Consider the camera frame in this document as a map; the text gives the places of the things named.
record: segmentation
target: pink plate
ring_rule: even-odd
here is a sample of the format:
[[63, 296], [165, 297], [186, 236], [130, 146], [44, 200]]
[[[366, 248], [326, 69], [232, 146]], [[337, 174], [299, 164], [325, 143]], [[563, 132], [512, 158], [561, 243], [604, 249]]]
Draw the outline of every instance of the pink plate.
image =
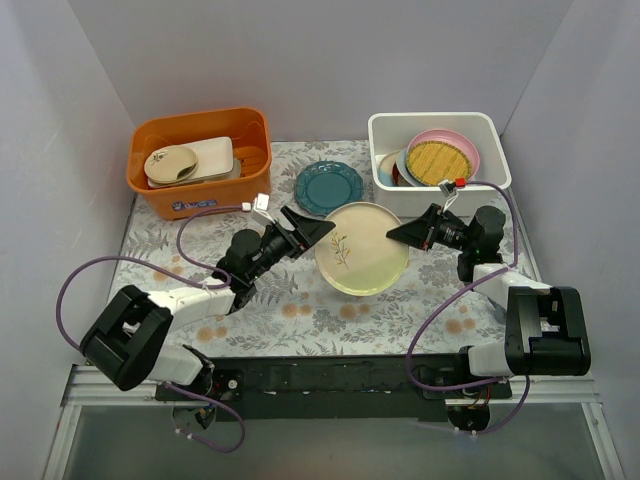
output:
[[462, 153], [464, 153], [471, 162], [470, 178], [473, 178], [473, 176], [478, 172], [478, 168], [480, 167], [480, 155], [478, 154], [478, 150], [476, 149], [475, 145], [471, 143], [471, 140], [469, 140], [464, 135], [459, 134], [458, 132], [454, 132], [453, 130], [436, 129], [419, 133], [413, 138], [413, 140], [411, 140], [407, 151], [409, 151], [418, 143], [427, 142], [429, 140], [445, 142], [449, 145], [459, 148], [460, 151], [462, 151]]

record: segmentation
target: cable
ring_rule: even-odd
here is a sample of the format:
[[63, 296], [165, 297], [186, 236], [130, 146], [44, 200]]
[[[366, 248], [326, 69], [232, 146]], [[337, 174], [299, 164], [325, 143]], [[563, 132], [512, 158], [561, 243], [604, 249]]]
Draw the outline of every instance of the cable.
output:
[[411, 368], [411, 356], [413, 355], [413, 350], [416, 348], [416, 345], [418, 344], [418, 340], [420, 340], [420, 337], [422, 336], [424, 331], [429, 327], [429, 325], [431, 325], [431, 323], [433, 323], [436, 317], [440, 315], [445, 308], [447, 308], [449, 305], [454, 303], [465, 293], [476, 288], [478, 285], [481, 285], [484, 282], [491, 280], [494, 277], [497, 277], [498, 275], [502, 275], [508, 270], [509, 269], [507, 267], [504, 267], [499, 270], [496, 270], [495, 272], [490, 273], [486, 277], [482, 277], [481, 279], [476, 280], [475, 282], [471, 282], [469, 285], [461, 288], [456, 293], [454, 293], [449, 299], [447, 299], [442, 305], [440, 305], [431, 315], [429, 315], [427, 320], [422, 324], [422, 326], [418, 329], [413, 339], [411, 340], [411, 343], [409, 344], [409, 350], [407, 351], [407, 354], [405, 356], [405, 367], [407, 370], [407, 374], [409, 375], [409, 380], [411, 380], [411, 382], [414, 385], [422, 388], [423, 390], [429, 390], [432, 392], [451, 392], [453, 390], [462, 390], [464, 388], [474, 388], [474, 387], [480, 387], [482, 385], [498, 383], [503, 380], [500, 377], [494, 377], [494, 378], [486, 378], [484, 380], [476, 380], [474, 382], [469, 382], [469, 383], [462, 383], [460, 385], [449, 385], [445, 387], [436, 387], [434, 385], [427, 385], [425, 383], [421, 383], [418, 379], [416, 379], [413, 376], [413, 372]]
[[228, 276], [226, 272], [220, 270], [218, 267], [214, 267], [213, 265], [209, 265], [207, 263], [202, 263], [197, 260], [194, 260], [193, 258], [189, 257], [182, 249], [182, 233], [184, 232], [184, 229], [186, 228], [186, 226], [189, 225], [191, 221], [195, 220], [198, 217], [202, 217], [203, 215], [208, 215], [216, 211], [218, 213], [221, 213], [220, 212], [221, 210], [228, 210], [228, 212], [225, 212], [225, 213], [239, 212], [239, 211], [242, 211], [242, 205], [230, 205], [228, 207], [213, 207], [207, 210], [203, 210], [202, 212], [198, 212], [194, 215], [191, 215], [189, 218], [187, 218], [187, 220], [182, 225], [180, 225], [180, 229], [178, 230], [178, 235], [176, 236], [176, 246], [178, 247], [178, 253], [180, 254], [180, 256], [184, 258], [187, 262], [191, 263], [192, 265], [206, 268], [208, 270], [213, 270], [214, 272], [222, 272]]
[[511, 198], [509, 198], [509, 196], [507, 195], [507, 192], [505, 192], [502, 188], [500, 188], [495, 183], [485, 182], [483, 180], [472, 180], [470, 182], [467, 182], [467, 185], [482, 185], [485, 187], [491, 187], [494, 190], [496, 190], [500, 195], [502, 195], [504, 200], [507, 202], [507, 206], [509, 207], [509, 212], [511, 213], [511, 221], [513, 222], [513, 263], [511, 263], [509, 266], [511, 268], [515, 268], [518, 265], [518, 256], [519, 256], [518, 254], [519, 254], [520, 248], [518, 245], [518, 217], [516, 216], [516, 207], [513, 204], [513, 201], [511, 200]]
[[473, 403], [470, 403], [469, 405], [465, 405], [465, 406], [473, 410], [474, 408], [476, 408], [476, 404], [480, 400], [481, 396], [482, 396], [482, 392], [478, 392], [478, 397], [473, 401]]
[[496, 423], [495, 425], [489, 427], [489, 428], [485, 428], [484, 430], [475, 430], [475, 431], [467, 431], [467, 430], [460, 430], [459, 428], [447, 428], [447, 427], [440, 427], [438, 425], [427, 425], [427, 424], [423, 424], [423, 423], [418, 423], [417, 425], [421, 428], [428, 428], [429, 430], [438, 430], [440, 432], [448, 432], [448, 433], [464, 433], [466, 435], [486, 435], [488, 433], [493, 433], [496, 430], [500, 430], [502, 427], [504, 427], [505, 425], [507, 425], [511, 420], [513, 420], [513, 418], [518, 414], [518, 412], [522, 409], [522, 406], [524, 405], [524, 402], [527, 400], [527, 397], [529, 396], [529, 389], [531, 388], [531, 379], [529, 378], [529, 375], [526, 375], [525, 377], [525, 387], [524, 387], [524, 392], [522, 392], [522, 397], [520, 398], [520, 400], [518, 401], [518, 403], [516, 404], [516, 406], [514, 407], [513, 410], [511, 410], [509, 412], [509, 415], [507, 415], [506, 417], [504, 417], [502, 420], [500, 420], [498, 423]]
[[177, 393], [180, 393], [182, 395], [185, 395], [185, 396], [187, 396], [187, 397], [189, 397], [189, 398], [191, 398], [193, 400], [201, 400], [201, 401], [206, 402], [208, 404], [215, 405], [216, 408], [221, 408], [225, 412], [231, 414], [238, 421], [238, 424], [240, 425], [240, 439], [232, 447], [224, 447], [222, 445], [218, 445], [217, 443], [212, 442], [211, 440], [209, 440], [207, 438], [204, 438], [201, 435], [197, 435], [197, 434], [193, 433], [190, 430], [186, 430], [186, 429], [183, 429], [183, 428], [178, 428], [176, 426], [175, 420], [174, 420], [173, 426], [175, 427], [175, 429], [176, 429], [176, 431], [178, 433], [182, 433], [187, 438], [193, 439], [196, 442], [202, 443], [203, 445], [206, 445], [207, 447], [211, 448], [212, 450], [215, 450], [216, 452], [220, 452], [220, 453], [235, 452], [238, 448], [240, 448], [242, 446], [242, 443], [244, 442], [244, 438], [245, 438], [246, 433], [247, 433], [247, 426], [244, 423], [244, 420], [242, 419], [240, 414], [238, 412], [236, 412], [233, 408], [231, 408], [228, 405], [225, 405], [222, 402], [219, 402], [218, 400], [214, 400], [213, 398], [205, 397], [204, 395], [198, 395], [197, 393], [189, 392], [188, 390], [180, 388], [180, 387], [178, 387], [176, 385], [173, 385], [172, 383], [169, 383], [169, 382], [164, 382], [162, 384], [162, 386], [167, 388], [167, 389], [169, 389], [169, 390], [173, 390], [174, 392], [177, 392]]
[[207, 213], [219, 212], [221, 210], [229, 210], [229, 209], [237, 209], [237, 208], [238, 208], [238, 206], [233, 205], [231, 207], [212, 207], [212, 208], [208, 208], [206, 210], [203, 210], [202, 212], [199, 212], [199, 213], [196, 213], [194, 215], [191, 215], [184, 222], [184, 224], [180, 227], [180, 230], [178, 232], [178, 238], [177, 238], [178, 251], [183, 256], [183, 258], [185, 260], [187, 260], [188, 262], [193, 263], [194, 265], [198, 265], [198, 266], [202, 266], [204, 268], [212, 269], [212, 270], [214, 270], [214, 271], [216, 271], [218, 273], [223, 274], [225, 276], [225, 281], [221, 285], [209, 285], [209, 284], [203, 284], [203, 283], [194, 282], [193, 280], [189, 280], [188, 278], [184, 278], [184, 277], [181, 277], [180, 275], [176, 275], [175, 273], [170, 272], [169, 270], [166, 270], [166, 269], [164, 269], [162, 267], [158, 267], [157, 265], [154, 265], [152, 263], [149, 263], [149, 262], [146, 262], [144, 260], [140, 260], [140, 259], [134, 258], [134, 257], [127, 257], [127, 256], [124, 256], [124, 255], [106, 255], [104, 257], [94, 258], [93, 260], [89, 260], [88, 262], [83, 263], [78, 268], [76, 268], [73, 272], [71, 272], [71, 275], [69, 275], [67, 277], [67, 279], [62, 284], [62, 287], [60, 288], [60, 292], [58, 293], [58, 299], [56, 300], [56, 325], [58, 326], [58, 330], [60, 331], [60, 334], [62, 335], [62, 337], [73, 348], [75, 348], [78, 351], [80, 350], [80, 346], [69, 336], [69, 334], [67, 333], [66, 329], [64, 328], [64, 324], [62, 323], [62, 300], [64, 299], [64, 295], [67, 292], [67, 289], [69, 288], [69, 285], [71, 284], [71, 281], [80, 272], [82, 272], [86, 268], [89, 268], [92, 265], [95, 265], [97, 263], [110, 262], [110, 261], [114, 261], [114, 260], [115, 261], [124, 261], [124, 262], [137, 263], [138, 265], [142, 265], [144, 267], [150, 268], [152, 270], [155, 270], [156, 272], [163, 273], [164, 275], [166, 275], [168, 277], [171, 277], [174, 280], [178, 280], [179, 282], [182, 282], [182, 283], [184, 283], [186, 285], [189, 285], [190, 287], [206, 288], [207, 290], [218, 290], [220, 288], [228, 287], [231, 284], [231, 277], [229, 276], [229, 274], [227, 272], [225, 272], [224, 270], [221, 270], [221, 269], [219, 269], [217, 267], [213, 267], [213, 266], [206, 265], [206, 264], [201, 264], [201, 263], [196, 262], [195, 260], [191, 260], [189, 257], [187, 257], [185, 255], [185, 253], [182, 251], [182, 248], [180, 247], [180, 236], [182, 235], [184, 227], [189, 222], [191, 222], [191, 220], [193, 220], [194, 218], [200, 217], [200, 216], [205, 215]]
[[491, 385], [487, 385], [487, 398], [484, 401], [484, 403], [480, 406], [480, 408], [483, 408], [489, 405], [489, 400], [491, 400]]
[[[515, 206], [514, 206], [513, 202], [511, 201], [511, 199], [509, 198], [507, 193], [502, 188], [500, 188], [498, 185], [496, 185], [494, 183], [475, 180], [475, 181], [468, 182], [467, 185], [483, 185], [483, 186], [491, 187], [491, 188], [495, 189], [498, 193], [500, 193], [500, 195], [502, 195], [502, 197], [507, 202], [507, 205], [509, 207], [509, 211], [511, 212], [511, 220], [513, 221], [513, 254], [514, 254], [514, 259], [513, 259], [513, 263], [511, 263], [509, 265], [509, 267], [510, 268], [514, 268], [518, 264], [518, 253], [519, 253], [519, 251], [518, 251], [518, 219], [516, 217], [516, 211], [515, 211]], [[479, 386], [482, 386], [482, 385], [490, 385], [492, 383], [497, 383], [497, 382], [500, 382], [500, 381], [503, 380], [502, 378], [494, 377], [494, 378], [487, 378], [487, 379], [484, 379], [484, 380], [477, 380], [475, 382], [463, 383], [463, 384], [460, 384], [460, 385], [450, 385], [450, 386], [446, 386], [446, 387], [436, 387], [436, 386], [432, 386], [432, 385], [427, 385], [425, 383], [421, 383], [420, 381], [418, 381], [413, 376], [413, 372], [412, 372], [412, 368], [411, 368], [411, 355], [413, 354], [413, 350], [415, 349], [415, 347], [416, 347], [416, 345], [418, 343], [418, 340], [420, 340], [420, 337], [424, 334], [425, 330], [429, 327], [429, 325], [431, 325], [431, 323], [437, 318], [437, 316], [440, 315], [440, 313], [442, 313], [444, 311], [445, 308], [447, 308], [449, 305], [454, 303], [456, 300], [458, 300], [465, 293], [473, 290], [474, 288], [476, 288], [477, 286], [483, 284], [484, 282], [486, 282], [488, 280], [491, 280], [494, 277], [497, 277], [498, 275], [502, 275], [503, 273], [507, 272], [508, 270], [509, 269], [507, 267], [504, 267], [504, 268], [501, 268], [499, 270], [496, 270], [493, 273], [490, 273], [489, 275], [487, 275], [485, 277], [482, 277], [482, 278], [476, 280], [475, 282], [471, 282], [469, 285], [466, 285], [465, 287], [461, 288], [456, 293], [454, 293], [448, 300], [446, 300], [442, 305], [440, 305], [431, 315], [429, 315], [429, 317], [425, 320], [425, 322], [418, 329], [418, 331], [416, 332], [415, 336], [411, 340], [411, 343], [409, 344], [409, 349], [407, 351], [407, 355], [405, 357], [405, 366], [406, 366], [406, 369], [407, 369], [407, 373], [409, 375], [409, 379], [411, 380], [411, 382], [414, 385], [416, 385], [417, 387], [422, 388], [423, 390], [430, 390], [430, 391], [434, 391], [434, 392], [451, 392], [451, 391], [455, 391], [455, 390], [461, 390], [461, 389], [464, 389], [464, 388], [473, 388], [473, 387], [479, 387]]]

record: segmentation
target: floral tablecloth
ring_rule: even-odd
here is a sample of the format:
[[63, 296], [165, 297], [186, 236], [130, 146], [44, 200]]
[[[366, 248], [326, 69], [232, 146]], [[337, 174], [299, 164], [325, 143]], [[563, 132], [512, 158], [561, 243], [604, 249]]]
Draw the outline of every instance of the floral tablecloth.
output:
[[[280, 207], [296, 205], [293, 190], [298, 173], [312, 162], [347, 163], [362, 176], [364, 200], [373, 201], [369, 144], [366, 141], [273, 143], [270, 211], [286, 222]], [[511, 220], [502, 199], [495, 205], [507, 214], [502, 252], [513, 258]], [[138, 197], [126, 233], [123, 254], [201, 281], [208, 272], [185, 262], [175, 246], [180, 221], [158, 217]], [[215, 264], [232, 235], [242, 228], [262, 227], [246, 214], [214, 215], [196, 219], [183, 235], [188, 253]], [[531, 275], [524, 252], [521, 271]], [[313, 252], [295, 262], [283, 260], [257, 282], [258, 294], [241, 311], [191, 324], [169, 334], [171, 344], [191, 344], [209, 356], [293, 356], [402, 354], [418, 327], [438, 305], [462, 284], [456, 275], [456, 253], [436, 246], [429, 253], [410, 249], [409, 266], [387, 291], [371, 297], [353, 297], [333, 289], [318, 272]], [[142, 290], [183, 286], [165, 275], [131, 263], [120, 263], [111, 295], [135, 284]], [[491, 343], [504, 333], [493, 306], [470, 293], [440, 315], [426, 331], [416, 352], [455, 352], [469, 344]]]

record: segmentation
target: metal frame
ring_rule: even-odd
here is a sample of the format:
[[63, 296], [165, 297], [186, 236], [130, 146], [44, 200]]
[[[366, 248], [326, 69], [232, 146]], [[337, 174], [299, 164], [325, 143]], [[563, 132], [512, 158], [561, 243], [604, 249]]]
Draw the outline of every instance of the metal frame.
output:
[[[536, 280], [541, 281], [540, 271], [533, 256], [517, 202], [511, 192], [518, 224], [522, 232], [523, 251], [527, 255]], [[512, 398], [493, 399], [494, 404], [517, 403], [524, 391], [524, 379], [511, 379]], [[145, 381], [140, 386], [122, 392], [95, 367], [72, 368], [67, 389], [62, 400], [62, 414], [43, 478], [61, 479], [69, 460], [73, 440], [78, 428], [83, 406], [194, 406], [193, 401], [159, 402], [154, 399], [157, 384]], [[446, 399], [446, 405], [461, 405], [468, 400]], [[591, 374], [584, 377], [532, 377], [527, 403], [580, 403], [589, 427], [595, 449], [607, 480], [624, 479], [624, 473], [616, 454], [605, 418], [599, 394]]]
[[49, 454], [49, 461], [42, 477], [44, 480], [57, 480], [64, 476], [81, 413], [82, 406], [80, 405], [63, 407], [62, 415], [58, 422], [58, 430]]
[[620, 465], [618, 454], [607, 428], [607, 422], [602, 414], [602, 404], [583, 403], [582, 411], [587, 420], [593, 445], [598, 453], [598, 459], [605, 478], [607, 480], [624, 480], [622, 465]]

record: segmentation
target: cream plate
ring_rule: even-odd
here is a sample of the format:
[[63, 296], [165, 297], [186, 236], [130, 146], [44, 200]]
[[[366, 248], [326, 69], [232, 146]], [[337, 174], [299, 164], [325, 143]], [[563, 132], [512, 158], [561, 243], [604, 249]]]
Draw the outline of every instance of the cream plate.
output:
[[350, 295], [375, 295], [393, 285], [409, 260], [409, 247], [387, 238], [402, 223], [380, 205], [355, 202], [334, 210], [336, 224], [315, 246], [316, 263], [333, 287]]
[[158, 184], [171, 184], [193, 175], [198, 155], [189, 147], [170, 145], [156, 150], [144, 162], [144, 173]]

